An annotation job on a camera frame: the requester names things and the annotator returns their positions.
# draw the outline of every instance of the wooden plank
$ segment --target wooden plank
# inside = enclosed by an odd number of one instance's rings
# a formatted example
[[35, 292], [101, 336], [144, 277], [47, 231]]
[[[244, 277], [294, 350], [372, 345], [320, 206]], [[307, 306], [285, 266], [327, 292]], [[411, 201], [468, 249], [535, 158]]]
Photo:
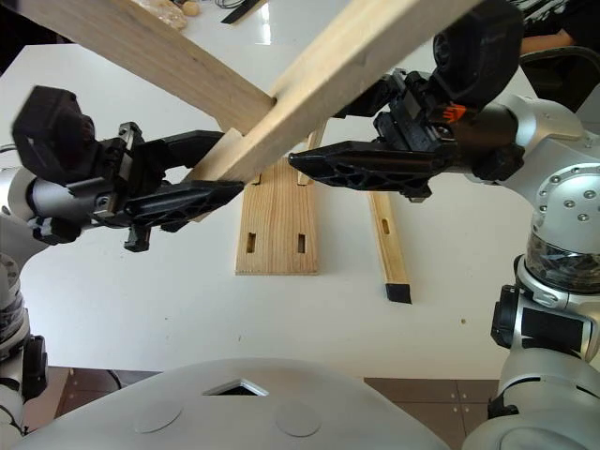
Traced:
[[411, 303], [411, 286], [404, 268], [398, 227], [389, 192], [369, 192], [373, 226], [382, 263], [387, 298], [392, 302]]
[[314, 184], [298, 186], [285, 158], [244, 190], [237, 275], [315, 275]]
[[354, 0], [276, 83], [275, 106], [194, 179], [248, 182], [478, 0]]
[[224, 129], [247, 133], [273, 106], [259, 88], [130, 0], [14, 3], [23, 16], [214, 116]]
[[[317, 129], [315, 129], [312, 133], [308, 135], [306, 150], [312, 150], [321, 145], [321, 141], [323, 140], [323, 134], [325, 133], [325, 127], [327, 127], [327, 121], [320, 124], [317, 127]], [[298, 172], [298, 185], [306, 186], [309, 181], [310, 178], [308, 178], [303, 173]]]

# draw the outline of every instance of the wooden stick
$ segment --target wooden stick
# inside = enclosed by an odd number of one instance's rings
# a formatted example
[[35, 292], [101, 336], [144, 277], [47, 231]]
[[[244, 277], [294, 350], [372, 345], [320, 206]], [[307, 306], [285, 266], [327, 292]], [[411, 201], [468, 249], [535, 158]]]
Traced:
[[[323, 134], [325, 133], [325, 127], [327, 127], [327, 121], [320, 124], [317, 127], [317, 129], [315, 129], [312, 133], [310, 133], [308, 135], [306, 150], [312, 150], [314, 148], [319, 147], [319, 145], [321, 145], [321, 141], [323, 140]], [[309, 181], [310, 181], [310, 178], [308, 178], [303, 173], [298, 172], [298, 185], [306, 186]]]
[[411, 303], [411, 286], [404, 268], [400, 238], [389, 192], [369, 192], [373, 226], [382, 262], [387, 298], [392, 302]]
[[214, 116], [223, 129], [247, 133], [274, 104], [237, 72], [130, 0], [15, 4], [28, 19]]
[[264, 119], [227, 152], [210, 152], [191, 177], [247, 183], [477, 3], [354, 0], [276, 83]]

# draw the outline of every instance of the person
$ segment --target person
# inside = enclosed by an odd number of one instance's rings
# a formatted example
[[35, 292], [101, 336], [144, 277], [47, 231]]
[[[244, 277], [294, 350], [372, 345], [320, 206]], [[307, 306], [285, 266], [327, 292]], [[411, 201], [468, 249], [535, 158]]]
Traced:
[[521, 54], [578, 45], [600, 52], [600, 0], [510, 0], [523, 12]]

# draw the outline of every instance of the screw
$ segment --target screw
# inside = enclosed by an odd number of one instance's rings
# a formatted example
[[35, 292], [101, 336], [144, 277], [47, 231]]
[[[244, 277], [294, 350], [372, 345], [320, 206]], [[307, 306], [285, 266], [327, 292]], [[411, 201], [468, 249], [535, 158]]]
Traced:
[[435, 129], [438, 133], [440, 133], [440, 136], [443, 138], [448, 138], [452, 136], [452, 133], [450, 133], [450, 130], [446, 127], [436, 127]]

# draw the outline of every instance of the tiled floor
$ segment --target tiled floor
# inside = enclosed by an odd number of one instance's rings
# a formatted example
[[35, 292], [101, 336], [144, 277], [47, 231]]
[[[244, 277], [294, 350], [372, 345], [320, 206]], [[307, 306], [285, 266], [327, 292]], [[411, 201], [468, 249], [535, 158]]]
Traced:
[[[156, 372], [117, 370], [124, 386], [151, 377]], [[106, 370], [51, 367], [50, 385], [42, 397], [26, 405], [25, 423], [41, 427], [56, 416], [68, 413], [117, 390]], [[365, 382], [408, 414], [423, 422], [453, 449], [487, 418], [488, 400], [494, 397], [496, 381], [399, 380], [366, 378]]]

